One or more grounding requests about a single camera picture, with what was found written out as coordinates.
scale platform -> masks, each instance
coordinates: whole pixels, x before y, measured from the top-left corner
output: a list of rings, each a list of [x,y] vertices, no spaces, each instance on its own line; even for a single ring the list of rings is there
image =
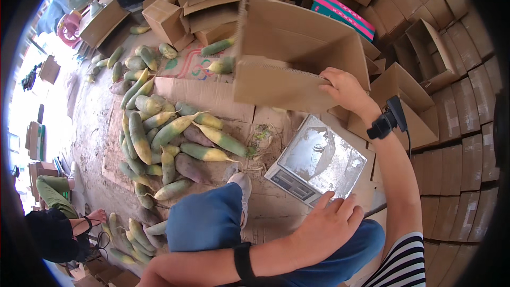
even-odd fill
[[[322,194],[347,198],[367,159],[314,115],[308,115],[265,178],[306,205],[314,207]]]

shoe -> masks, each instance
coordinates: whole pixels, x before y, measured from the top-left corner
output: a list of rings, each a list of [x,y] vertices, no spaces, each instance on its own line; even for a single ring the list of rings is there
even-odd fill
[[[71,173],[67,180],[74,180],[74,188],[72,188],[72,190],[83,194],[82,177],[80,176],[80,169],[76,165],[75,161],[71,163]]]
[[[252,180],[250,177],[242,172],[236,173],[230,177],[228,183],[237,183],[241,190],[243,191],[243,197],[241,198],[241,203],[243,205],[244,212],[244,220],[241,224],[241,229],[246,226],[246,222],[248,221],[248,199],[250,198],[250,194],[252,193]]]

